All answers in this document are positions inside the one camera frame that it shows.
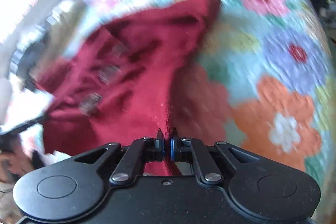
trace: floral fabric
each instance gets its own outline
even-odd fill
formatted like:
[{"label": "floral fabric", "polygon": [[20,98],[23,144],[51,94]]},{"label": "floral fabric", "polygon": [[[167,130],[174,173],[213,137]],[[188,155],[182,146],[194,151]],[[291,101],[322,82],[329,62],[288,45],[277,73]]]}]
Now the floral fabric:
[{"label": "floral fabric", "polygon": [[[98,25],[181,0],[84,0],[73,49]],[[306,171],[323,185],[334,151],[334,74],[309,0],[221,0],[221,14],[176,76],[171,125]]]}]

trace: wall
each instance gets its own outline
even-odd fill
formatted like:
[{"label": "wall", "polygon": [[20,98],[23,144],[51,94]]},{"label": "wall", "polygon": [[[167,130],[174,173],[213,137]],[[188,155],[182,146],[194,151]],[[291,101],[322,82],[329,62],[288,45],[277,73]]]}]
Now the wall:
[{"label": "wall", "polygon": [[0,44],[0,78],[6,76],[8,72],[11,56],[16,50],[16,43],[21,34],[29,31],[34,28],[36,24],[43,21],[47,14],[51,12],[53,7],[60,1],[61,0],[39,0],[19,23],[14,32],[6,38],[3,45]]}]

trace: red cloth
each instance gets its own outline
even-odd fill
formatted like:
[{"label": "red cloth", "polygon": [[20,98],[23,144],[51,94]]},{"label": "red cloth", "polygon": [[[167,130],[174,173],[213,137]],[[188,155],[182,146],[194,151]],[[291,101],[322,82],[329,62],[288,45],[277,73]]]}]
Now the red cloth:
[{"label": "red cloth", "polygon": [[[168,139],[174,73],[200,44],[220,4],[186,0],[114,20],[90,35],[72,60],[59,60],[38,83],[55,96],[44,122],[45,152],[76,155],[111,141],[130,145],[155,137],[159,128]],[[87,116],[80,105],[92,93],[102,98]],[[157,175],[176,170],[169,161],[146,165]]]}]

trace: red garment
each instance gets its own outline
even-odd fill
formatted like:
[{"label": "red garment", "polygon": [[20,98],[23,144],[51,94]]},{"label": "red garment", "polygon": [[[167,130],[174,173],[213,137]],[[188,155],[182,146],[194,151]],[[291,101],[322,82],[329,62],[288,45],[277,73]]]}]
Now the red garment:
[{"label": "red garment", "polygon": [[[38,83],[55,96],[44,122],[46,153],[76,155],[111,141],[130,145],[155,137],[159,128],[168,139],[174,73],[201,42],[220,3],[186,0],[114,20],[90,35],[71,61],[58,61]],[[157,175],[176,171],[170,162],[147,164],[147,172],[148,165]]]}]

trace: floral blanket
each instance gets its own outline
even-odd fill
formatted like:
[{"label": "floral blanket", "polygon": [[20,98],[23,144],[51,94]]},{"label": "floral blanket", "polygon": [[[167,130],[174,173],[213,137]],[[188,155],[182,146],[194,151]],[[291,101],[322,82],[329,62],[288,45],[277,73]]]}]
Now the floral blanket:
[{"label": "floral blanket", "polygon": [[[181,0],[84,0],[88,9],[65,51],[113,18]],[[306,171],[322,186],[334,151],[327,38],[309,0],[221,0],[218,21],[172,87],[183,136],[234,145]]]}]

